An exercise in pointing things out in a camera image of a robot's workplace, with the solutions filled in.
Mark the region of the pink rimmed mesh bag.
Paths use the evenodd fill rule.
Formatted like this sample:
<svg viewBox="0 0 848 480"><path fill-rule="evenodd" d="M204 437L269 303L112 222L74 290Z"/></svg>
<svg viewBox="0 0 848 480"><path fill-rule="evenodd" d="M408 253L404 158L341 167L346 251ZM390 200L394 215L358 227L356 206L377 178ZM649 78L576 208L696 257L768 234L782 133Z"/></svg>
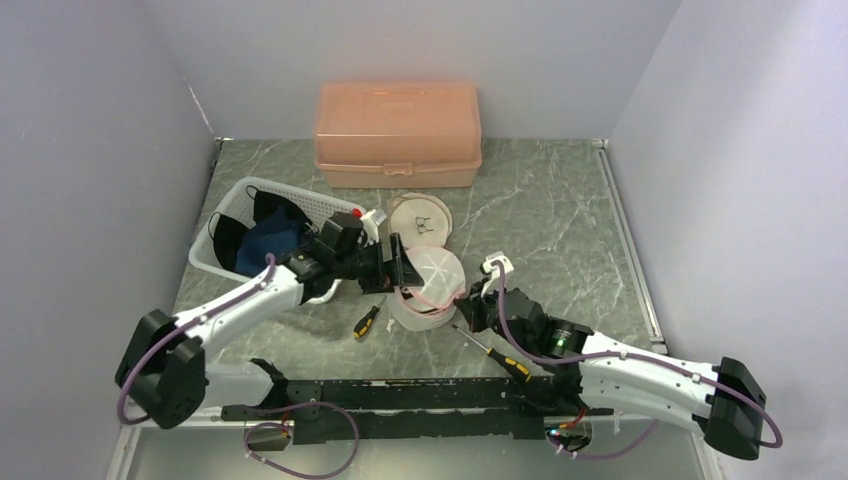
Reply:
<svg viewBox="0 0 848 480"><path fill-rule="evenodd" d="M424 284L395 287L387 294L389 313L413 332L439 328L453 317L456 313L454 301L466 292L461 262L442 247L413 247L407 250L407 256Z"/></svg>

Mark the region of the white mesh laundry bag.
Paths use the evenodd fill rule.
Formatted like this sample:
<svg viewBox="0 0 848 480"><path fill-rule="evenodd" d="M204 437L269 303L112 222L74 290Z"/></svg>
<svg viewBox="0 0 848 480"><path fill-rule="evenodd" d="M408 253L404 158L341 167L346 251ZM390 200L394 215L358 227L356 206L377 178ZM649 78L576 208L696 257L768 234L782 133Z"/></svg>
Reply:
<svg viewBox="0 0 848 480"><path fill-rule="evenodd" d="M388 231L397 233L407 248L445 247L453 231L453 217L439 198L408 192L391 198Z"/></svg>

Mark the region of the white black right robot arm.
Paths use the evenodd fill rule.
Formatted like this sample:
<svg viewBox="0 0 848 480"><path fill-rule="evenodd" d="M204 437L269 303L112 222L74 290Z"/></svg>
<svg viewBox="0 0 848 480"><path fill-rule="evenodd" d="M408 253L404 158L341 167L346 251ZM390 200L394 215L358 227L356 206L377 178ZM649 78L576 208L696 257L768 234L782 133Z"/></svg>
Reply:
<svg viewBox="0 0 848 480"><path fill-rule="evenodd" d="M642 415L700 433L714 450L748 461L768 444L766 394L739 360L713 365L632 347L545 313L518 288L475 287L454 304L470 331L494 332L554 376L551 401L564 415L581 408Z"/></svg>

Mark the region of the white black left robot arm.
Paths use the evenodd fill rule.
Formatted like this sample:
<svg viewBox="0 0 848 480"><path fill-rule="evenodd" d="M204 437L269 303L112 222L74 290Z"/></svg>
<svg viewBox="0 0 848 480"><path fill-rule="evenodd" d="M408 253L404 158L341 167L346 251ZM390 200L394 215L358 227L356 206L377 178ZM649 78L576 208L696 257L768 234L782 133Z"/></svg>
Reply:
<svg viewBox="0 0 848 480"><path fill-rule="evenodd" d="M147 420L174 428L197 410L240 405L264 420L290 405L288 379L271 363L212 366L224 347L268 318L326 294L338 280L354 280L365 295L421 287L425 281L399 234L384 250L371 210L358 218L336 212L299 247L266 256L260 273L201 306L170 316L156 309L138 322L115 374L116 413L124 425Z"/></svg>

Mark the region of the navy blue bra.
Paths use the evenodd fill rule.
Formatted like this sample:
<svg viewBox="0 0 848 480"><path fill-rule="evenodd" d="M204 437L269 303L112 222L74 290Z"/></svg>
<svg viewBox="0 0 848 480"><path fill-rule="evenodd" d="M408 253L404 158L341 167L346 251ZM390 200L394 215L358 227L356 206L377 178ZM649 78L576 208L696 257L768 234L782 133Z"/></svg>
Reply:
<svg viewBox="0 0 848 480"><path fill-rule="evenodd" d="M290 215L282 206L277 207L245 233L236 250L234 272L246 277L260 274L267 267L268 254L279 257L295 250L311 226L308 217Z"/></svg>

